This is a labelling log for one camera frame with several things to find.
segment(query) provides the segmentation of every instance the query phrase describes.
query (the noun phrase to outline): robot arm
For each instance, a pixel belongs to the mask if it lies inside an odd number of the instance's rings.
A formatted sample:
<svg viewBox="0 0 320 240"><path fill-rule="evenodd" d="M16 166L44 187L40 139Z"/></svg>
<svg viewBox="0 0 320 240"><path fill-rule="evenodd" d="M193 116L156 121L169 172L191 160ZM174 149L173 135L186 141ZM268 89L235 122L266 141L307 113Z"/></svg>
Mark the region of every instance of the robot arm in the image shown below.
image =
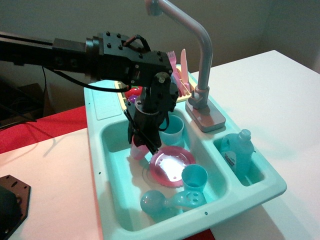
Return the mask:
<svg viewBox="0 0 320 240"><path fill-rule="evenodd" d="M43 66L78 84L80 82L60 71L83 73L97 81L120 81L129 86L119 92L125 92L131 86L142 86L136 104L126 104L128 142L134 139L136 146L146 145L151 153L161 146L159 126L168 111L174 110L178 88L170 80L172 67L167 54L151 51L143 37L129 38L104 32L87 38L86 42L77 42L59 38L49 41L0 32L0 61L18 66Z"/></svg>

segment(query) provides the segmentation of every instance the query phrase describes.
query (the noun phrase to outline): faucet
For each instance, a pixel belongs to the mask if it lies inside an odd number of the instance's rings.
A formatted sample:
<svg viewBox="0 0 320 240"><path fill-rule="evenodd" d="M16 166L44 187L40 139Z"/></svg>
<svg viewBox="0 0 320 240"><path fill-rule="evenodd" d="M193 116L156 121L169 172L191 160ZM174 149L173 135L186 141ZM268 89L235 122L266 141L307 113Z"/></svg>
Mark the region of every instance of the faucet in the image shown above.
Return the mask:
<svg viewBox="0 0 320 240"><path fill-rule="evenodd" d="M159 16L165 13L185 26L198 39L200 46L199 77L195 89L185 104L185 109L202 132L210 132L225 125L226 118L219 112L209 97L209 75L213 59L213 47L205 28L168 0L145 0L147 13Z"/></svg>

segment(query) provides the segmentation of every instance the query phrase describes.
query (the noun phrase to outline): black cable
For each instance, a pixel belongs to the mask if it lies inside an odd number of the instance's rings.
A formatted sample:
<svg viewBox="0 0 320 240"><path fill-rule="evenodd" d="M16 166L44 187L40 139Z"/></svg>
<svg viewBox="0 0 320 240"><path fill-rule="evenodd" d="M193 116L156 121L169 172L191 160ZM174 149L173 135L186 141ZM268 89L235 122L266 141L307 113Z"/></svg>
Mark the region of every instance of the black cable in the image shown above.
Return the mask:
<svg viewBox="0 0 320 240"><path fill-rule="evenodd" d="M12 113L12 114L14 114L14 115L16 115L16 116L20 116L20 117L22 117L22 118L24 118L24 119L26 119L26 120L29 120L30 122L36 122L35 119L32 119L32 118L30 118L30 117L27 117L27 116L21 114L20 112L14 111L14 110L12 110L12 109L10 109L10 108L2 105L1 103L0 103L0 108L6 110L6 111L8 111L8 112L10 112L10 113Z"/></svg>
<svg viewBox="0 0 320 240"><path fill-rule="evenodd" d="M169 127L169 115L168 113L166 113L165 115L165 121L166 121L166 127L165 128L158 128L159 131L164 132L165 130L167 130L167 128Z"/></svg>
<svg viewBox="0 0 320 240"><path fill-rule="evenodd" d="M140 36L139 34L132 36L131 38L129 38L127 41L125 41L123 43L124 47L129 46L131 43L133 43L135 40L139 39L143 45L143 48L145 51L147 52L151 52L151 49L149 47L149 44L147 42L147 40L145 38L143 38L142 36Z"/></svg>
<svg viewBox="0 0 320 240"><path fill-rule="evenodd" d="M120 88L120 89L93 86L93 85L89 85L89 84L83 83L81 81L78 81L78 80L74 79L73 77L71 77L61 71L56 71L56 70L53 70L53 69L47 68L47 67L46 67L46 69L50 70L51 72L59 75L60 77L63 77L64 79L66 79L74 84L80 85L81 87L84 87L87 89L92 89L92 90L97 90L97 91L102 91L102 92L111 92L111 93L124 93L124 92L127 92L131 89L131 86L127 86L127 87Z"/></svg>
<svg viewBox="0 0 320 240"><path fill-rule="evenodd" d="M42 67L42 72L43 72L43 76L44 76L44 88L43 88L43 101L45 100L45 95L46 95L46 90L47 90L47 77L46 77L46 73L45 73L45 68L44 66L41 66Z"/></svg>
<svg viewBox="0 0 320 240"><path fill-rule="evenodd" d="M0 131L3 131L5 129L8 129L8 128L13 127L13 126L18 125L18 124L24 124L26 122L28 122L28 121L24 120L24 121L16 121L16 122L8 123L6 125L0 126Z"/></svg>

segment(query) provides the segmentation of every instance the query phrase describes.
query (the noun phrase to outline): plastic spoon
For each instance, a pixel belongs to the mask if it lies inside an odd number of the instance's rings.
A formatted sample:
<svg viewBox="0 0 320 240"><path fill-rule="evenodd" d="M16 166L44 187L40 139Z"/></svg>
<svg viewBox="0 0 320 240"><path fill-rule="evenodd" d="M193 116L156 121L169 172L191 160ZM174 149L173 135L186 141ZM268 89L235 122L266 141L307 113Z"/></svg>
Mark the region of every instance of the plastic spoon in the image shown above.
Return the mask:
<svg viewBox="0 0 320 240"><path fill-rule="evenodd" d="M166 198L158 190L147 191L140 200L141 209L148 215L158 215L167 208L185 207L194 209L206 204L205 196L199 191L181 191Z"/></svg>

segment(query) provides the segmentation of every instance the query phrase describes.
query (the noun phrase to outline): teal toy sink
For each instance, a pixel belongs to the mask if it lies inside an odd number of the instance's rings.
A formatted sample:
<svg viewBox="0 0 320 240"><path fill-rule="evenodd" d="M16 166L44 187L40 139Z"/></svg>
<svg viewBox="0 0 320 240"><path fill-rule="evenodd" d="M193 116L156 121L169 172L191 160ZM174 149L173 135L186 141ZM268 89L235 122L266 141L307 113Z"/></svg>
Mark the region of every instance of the teal toy sink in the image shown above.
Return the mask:
<svg viewBox="0 0 320 240"><path fill-rule="evenodd" d="M112 81L95 86L113 88ZM141 161L130 156L127 141L128 121L117 94L84 90L91 159L103 237L106 240L178 240L208 229L250 208L281 195L287 185L282 177L255 149L252 165L243 179L238 179L218 149L221 139L240 129L218 104L225 116L225 127L201 132L179 102L173 113L183 119L183 141L197 164L208 173L203 194L207 204L188 211L171 209L150 217L140 207L146 191L159 190L167 198L183 191L182 187L161 186L151 176L148 153Z"/></svg>

